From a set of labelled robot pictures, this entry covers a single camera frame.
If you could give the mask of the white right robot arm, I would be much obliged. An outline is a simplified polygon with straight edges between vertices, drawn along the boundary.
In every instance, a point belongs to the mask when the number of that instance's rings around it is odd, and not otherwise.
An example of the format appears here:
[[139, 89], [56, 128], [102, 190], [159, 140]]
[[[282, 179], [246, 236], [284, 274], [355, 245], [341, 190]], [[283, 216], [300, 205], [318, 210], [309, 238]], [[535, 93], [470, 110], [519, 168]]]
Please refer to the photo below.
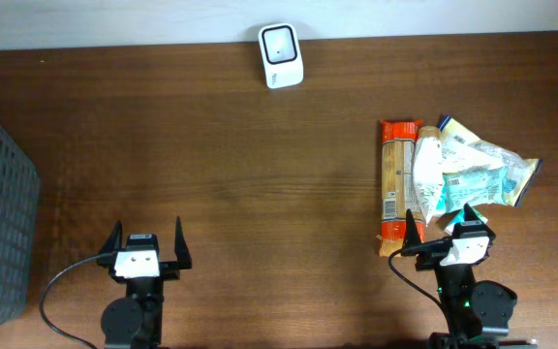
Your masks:
[[509, 335], [509, 321], [517, 305], [517, 293], [491, 280], [477, 281], [473, 267], [488, 258], [496, 234], [468, 205], [464, 220], [455, 224], [444, 238], [423, 242], [417, 221], [406, 211], [406, 230], [397, 253], [415, 257], [417, 271], [433, 271], [436, 297], [421, 289], [401, 272], [400, 279], [435, 302], [445, 317], [448, 330], [432, 333], [428, 348], [535, 348], [528, 341], [503, 342]]

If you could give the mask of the cream blue snack bag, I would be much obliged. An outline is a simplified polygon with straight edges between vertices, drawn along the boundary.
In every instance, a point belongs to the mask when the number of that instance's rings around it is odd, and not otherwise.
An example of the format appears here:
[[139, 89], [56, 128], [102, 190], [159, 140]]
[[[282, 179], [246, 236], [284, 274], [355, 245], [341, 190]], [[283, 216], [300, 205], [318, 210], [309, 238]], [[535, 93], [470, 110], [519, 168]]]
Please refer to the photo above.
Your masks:
[[519, 207], [540, 171], [542, 159], [522, 159], [518, 154], [482, 140], [451, 116], [439, 124], [443, 145], [443, 164], [447, 173], [508, 170], [503, 180], [503, 198], [507, 206]]

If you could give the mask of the teal wet wipes pack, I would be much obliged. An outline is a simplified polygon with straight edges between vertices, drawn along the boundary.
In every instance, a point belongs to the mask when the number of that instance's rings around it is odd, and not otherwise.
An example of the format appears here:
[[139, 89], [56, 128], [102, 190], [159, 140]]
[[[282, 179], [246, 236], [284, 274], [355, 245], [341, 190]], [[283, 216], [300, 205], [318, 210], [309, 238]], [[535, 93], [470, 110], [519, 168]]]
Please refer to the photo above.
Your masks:
[[504, 205], [503, 183], [507, 176], [505, 167], [494, 170], [443, 174], [443, 191], [435, 207], [436, 215], [460, 210], [465, 204]]

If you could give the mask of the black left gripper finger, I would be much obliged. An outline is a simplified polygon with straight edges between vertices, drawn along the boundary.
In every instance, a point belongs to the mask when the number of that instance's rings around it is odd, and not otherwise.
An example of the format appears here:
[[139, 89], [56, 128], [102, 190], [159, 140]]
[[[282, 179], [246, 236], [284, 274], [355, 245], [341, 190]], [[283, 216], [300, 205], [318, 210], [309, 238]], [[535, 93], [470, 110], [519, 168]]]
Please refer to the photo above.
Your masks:
[[117, 220], [113, 226], [107, 240], [99, 250], [100, 255], [115, 255], [122, 246], [123, 227], [120, 220]]
[[179, 216], [176, 217], [175, 223], [174, 254], [179, 265], [192, 264], [191, 254], [183, 234], [183, 226]]

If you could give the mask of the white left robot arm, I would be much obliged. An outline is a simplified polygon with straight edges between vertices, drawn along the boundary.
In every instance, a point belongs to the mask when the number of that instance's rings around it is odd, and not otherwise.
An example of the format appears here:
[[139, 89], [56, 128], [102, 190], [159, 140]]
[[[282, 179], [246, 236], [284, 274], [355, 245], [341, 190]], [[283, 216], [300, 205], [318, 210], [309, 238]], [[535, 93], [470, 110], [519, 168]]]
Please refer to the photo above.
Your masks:
[[173, 261], [161, 261], [156, 235], [124, 238], [122, 223], [115, 223], [97, 261], [111, 279], [126, 286], [125, 296], [111, 302], [101, 317], [107, 348], [160, 346], [164, 283], [178, 280], [182, 270], [193, 266], [180, 219], [175, 222], [173, 251]]

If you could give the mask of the white barcode scanner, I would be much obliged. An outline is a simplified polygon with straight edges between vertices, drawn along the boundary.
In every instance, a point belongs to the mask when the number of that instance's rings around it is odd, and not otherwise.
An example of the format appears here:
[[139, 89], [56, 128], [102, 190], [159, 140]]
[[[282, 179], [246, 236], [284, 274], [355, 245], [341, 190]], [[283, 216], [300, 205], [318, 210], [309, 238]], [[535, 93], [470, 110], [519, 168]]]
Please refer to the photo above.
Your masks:
[[297, 32], [291, 24], [275, 23], [262, 27], [258, 41], [268, 88], [284, 88], [303, 81], [302, 54]]

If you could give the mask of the teal Kleenex tissue pack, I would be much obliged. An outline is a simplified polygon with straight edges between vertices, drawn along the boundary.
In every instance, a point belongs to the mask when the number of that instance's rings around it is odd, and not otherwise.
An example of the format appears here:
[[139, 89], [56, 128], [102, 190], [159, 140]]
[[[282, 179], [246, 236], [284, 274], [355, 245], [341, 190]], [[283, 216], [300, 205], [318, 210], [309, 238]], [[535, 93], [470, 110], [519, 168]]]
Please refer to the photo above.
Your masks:
[[[488, 222], [488, 219], [483, 216], [480, 212], [478, 212], [476, 209], [474, 209], [474, 214], [478, 217], [478, 219], [480, 221], [482, 221], [484, 224], [486, 224]], [[447, 225], [447, 227], [445, 228], [445, 232], [448, 235], [452, 235], [453, 229], [455, 227], [455, 225], [457, 223], [462, 223], [466, 221], [466, 217], [465, 217], [465, 210], [464, 209], [460, 209], [457, 214], [451, 219], [451, 221], [449, 222], [449, 224]]]

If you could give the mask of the white bamboo print tube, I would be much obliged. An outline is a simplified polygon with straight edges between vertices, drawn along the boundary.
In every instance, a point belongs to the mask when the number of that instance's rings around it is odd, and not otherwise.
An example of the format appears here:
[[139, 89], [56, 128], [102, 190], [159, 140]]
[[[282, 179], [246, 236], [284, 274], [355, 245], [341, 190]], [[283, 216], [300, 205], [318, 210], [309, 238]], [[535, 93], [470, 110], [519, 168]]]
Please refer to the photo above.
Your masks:
[[441, 132], [437, 127], [425, 126], [418, 130], [413, 183], [420, 211], [428, 225], [435, 216], [444, 187]]

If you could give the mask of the orange spaghetti packet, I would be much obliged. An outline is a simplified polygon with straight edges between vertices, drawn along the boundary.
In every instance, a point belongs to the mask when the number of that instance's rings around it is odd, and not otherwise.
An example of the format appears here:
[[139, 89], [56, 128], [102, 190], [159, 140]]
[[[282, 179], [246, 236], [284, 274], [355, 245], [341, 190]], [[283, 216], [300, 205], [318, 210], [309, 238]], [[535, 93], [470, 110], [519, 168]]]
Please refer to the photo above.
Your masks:
[[388, 257], [401, 248], [406, 231], [406, 211], [416, 221], [418, 235], [425, 240], [425, 222], [413, 183], [413, 160], [422, 122], [383, 121], [381, 140], [381, 233], [378, 235], [380, 257]]

